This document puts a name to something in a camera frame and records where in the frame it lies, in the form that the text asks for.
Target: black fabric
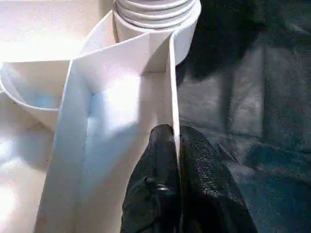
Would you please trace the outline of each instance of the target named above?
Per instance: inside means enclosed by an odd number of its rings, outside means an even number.
[[[235,181],[210,142],[191,127],[181,127],[181,138],[185,232],[257,232]]]
[[[177,67],[180,123],[219,149],[259,232],[310,232],[310,3],[231,3],[202,1]]]
[[[173,130],[159,125],[130,177],[121,233],[173,233],[181,216],[180,179]]]

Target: curved plastic surface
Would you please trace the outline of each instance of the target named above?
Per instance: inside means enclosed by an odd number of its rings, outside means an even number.
[[[0,91],[0,232],[32,233],[53,133]]]

